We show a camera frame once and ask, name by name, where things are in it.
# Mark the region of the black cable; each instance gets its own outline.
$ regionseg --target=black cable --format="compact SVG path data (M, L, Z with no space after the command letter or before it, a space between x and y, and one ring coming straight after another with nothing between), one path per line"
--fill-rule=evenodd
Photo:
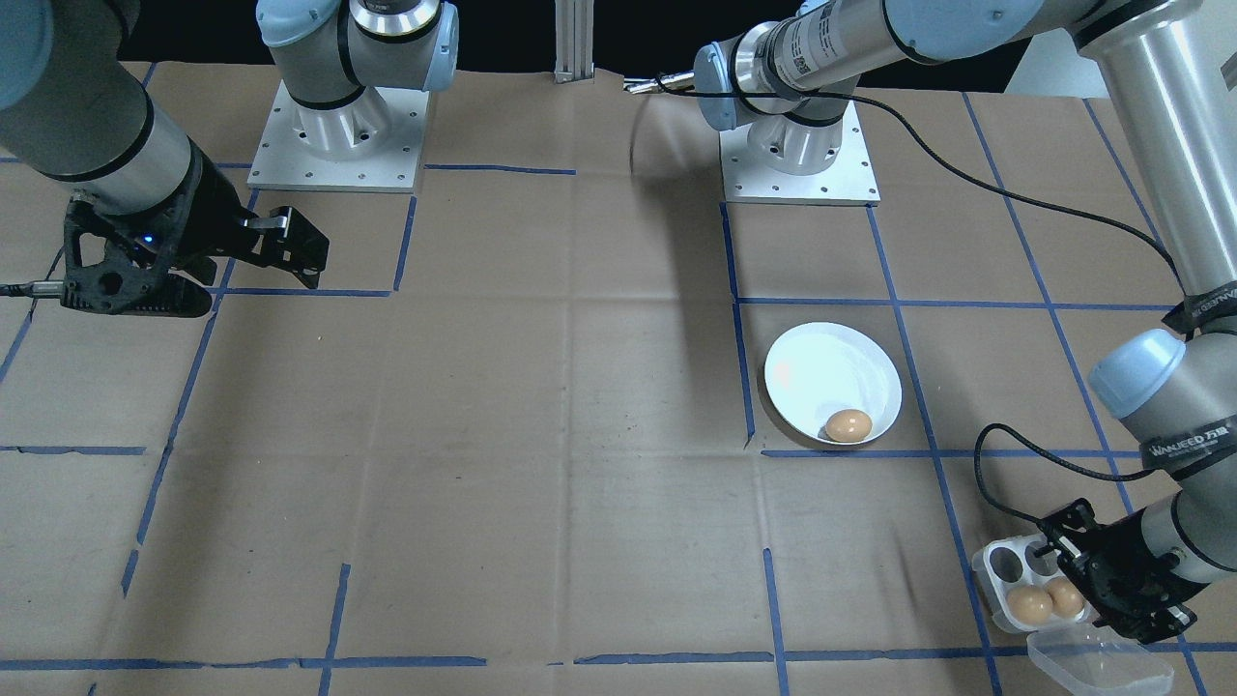
M732 93L732 91L694 91L694 90L690 90L690 89L679 89L679 88L675 88L675 87L669 87L664 82L662 82L663 77L664 77L663 74L658 74L658 75L656 75L653 78L653 80L657 82L657 85L663 91L666 91L667 94L675 95L675 96L691 96L691 98L696 98L696 99L730 99L730 98L737 98L737 96L742 96L742 98L746 98L746 99L781 99L782 98L781 95L774 94L774 93L751 93L751 91L745 91L745 93L740 94L740 93ZM917 131L915 127L913 125L910 125L910 121L907 120L907 117L904 115L902 115L901 111L898 111L893 106L886 104L884 101L880 101L877 99L871 99L868 96L858 96L856 94L842 94L840 91L813 91L813 93L804 94L804 96L823 98L823 99L846 99L849 101L856 101L858 104L867 104L870 106L876 106L877 109L881 109L881 110L886 111L887 114L889 114L891 116L893 116L894 119L897 119L898 122L902 124L902 127L904 127L907 130L907 132L910 135L912 140L915 141L915 145L918 145L920 148L923 148L923 151L927 152L928 156L933 158L933 161L935 161L938 164L940 164L941 167L944 167L948 172L952 173L954 176L961 178L962 180L966 180L967 183L972 183L972 184L975 184L975 185L977 185L977 187L980 187L980 188L982 188L985 190L988 190L988 192L992 192L992 193L997 193L999 195L1004 195L1006 198L1009 198L1009 199L1013 199L1013 200L1018 200L1021 203L1027 203L1028 205L1035 205L1037 208L1044 208L1047 210L1053 210L1053 211L1056 211L1056 213L1064 213L1066 215L1074 215L1074 216L1077 216L1077 218L1082 218L1082 219L1097 221L1097 223L1101 223L1101 224L1115 226L1115 227L1117 227L1117 229L1119 229L1119 230L1122 230L1124 232L1132 234L1136 237L1138 237L1139 240L1142 240L1143 242L1145 242L1148 246L1150 246L1155 251L1155 253L1158 253L1159 257L1163 258L1165 263L1168 263L1168 267L1173 271L1173 276L1178 278L1178 283L1180 284L1180 276L1176 272L1176 262L1173 261L1173 256L1168 252L1166 248L1164 248L1163 245L1160 245L1159 241L1155 241L1154 237L1152 237L1147 232L1139 230L1138 227L1134 227L1134 226L1128 225L1128 224L1126 224L1126 223L1123 223L1121 220L1116 220L1116 219L1112 219L1112 218L1108 218L1108 216L1105 216L1105 215L1101 215L1101 214L1097 214L1097 213L1089 213L1086 210L1080 210L1077 208L1070 208L1068 205L1059 205L1056 203L1049 203L1047 200L1040 200L1039 198L1032 198L1030 195L1023 195L1021 193L1014 193L1014 192L1012 192L1012 190L1009 190L1007 188L1002 188L999 185L988 183L988 182L986 182L986 180L983 180L981 178L971 176L970 173L967 173L967 172L957 168L956 166L954 166L952 163L950 163L948 159L945 159L944 157L941 157L940 155L938 155L936 151L933 150L930 145L928 145L928 142L923 138L923 136L919 135L919 131Z
M988 492L987 486L983 483L983 466L982 466L983 441L987 440L988 435L993 430L999 430L999 431L1003 431L1003 433L1013 436L1013 439L1017 440L1018 443L1021 443L1024 448L1027 448L1028 450L1030 450L1035 455L1039 455L1040 457L1048 460L1049 462L1053 462L1054 465L1065 467L1065 469L1070 470L1074 473L1082 475L1082 476L1089 477L1089 478L1096 478L1096 480L1107 481L1107 482L1111 482L1111 483L1129 483L1132 481L1139 481L1139 480L1147 478L1147 477L1152 476L1153 473L1155 473L1155 470L1143 470L1143 471L1141 471L1138 473L1131 473L1131 475L1111 475L1111 473L1102 473L1102 472L1092 471L1092 470L1089 470L1086 467L1080 467L1080 466L1077 466L1077 465L1075 465L1072 462L1068 462L1068 461L1058 457L1056 455L1053 455L1048 450L1044 450L1039 445L1035 445L1030 440L1027 440L1021 433L1018 433L1017 430L1014 430L1014 429L1012 429L1012 428L1009 428L1009 427L1007 427L1004 424L999 424L999 423L988 424L983 430L980 431L980 436L975 440L975 483L980 488L980 496L982 496L983 499L987 501L987 503L990 506L992 506L993 508L1001 511L1002 513L1006 513L1008 516L1013 516L1016 518L1027 520L1027 522L1034 524L1035 527L1039 527L1043 523L1043 520L1040 520L1039 518L1037 518L1034 516L1030 516L1028 513L1023 513L1022 511L1017 511L1014 508L1011 508L1011 507L1001 503L999 501L996 499L996 497L992 496L991 492Z

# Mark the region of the black background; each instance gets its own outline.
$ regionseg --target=black background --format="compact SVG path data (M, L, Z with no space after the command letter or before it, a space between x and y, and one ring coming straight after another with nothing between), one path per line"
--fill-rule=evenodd
M254 19L256 0L143 0L134 35L121 46L127 61L270 63ZM459 68L480 72L550 72L554 68L554 0L454 0L460 12ZM691 68L711 41L792 16L797 1L719 2L595 0L597 68L652 77ZM944 66L903 61L873 70L863 87L1002 91L1027 41Z

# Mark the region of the white bowl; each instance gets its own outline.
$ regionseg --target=white bowl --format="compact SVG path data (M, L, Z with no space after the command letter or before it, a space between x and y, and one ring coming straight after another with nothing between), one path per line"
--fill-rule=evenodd
M783 333L764 360L764 386L792 428L828 445L863 445L889 430L902 408L902 381L875 340L854 328L813 321ZM825 438L825 423L846 409L872 419L858 443Z

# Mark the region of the silver arm tube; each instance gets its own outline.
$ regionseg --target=silver arm tube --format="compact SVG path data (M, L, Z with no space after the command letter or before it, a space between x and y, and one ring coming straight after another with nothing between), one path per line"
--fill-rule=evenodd
M1201 4L1169 0L1079 51L1100 64L1186 294L1237 279L1237 114L1205 59Z

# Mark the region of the metal post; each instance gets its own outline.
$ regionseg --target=metal post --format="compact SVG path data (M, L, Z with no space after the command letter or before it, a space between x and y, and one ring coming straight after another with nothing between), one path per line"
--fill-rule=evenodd
M593 0L555 0L554 82L593 79Z

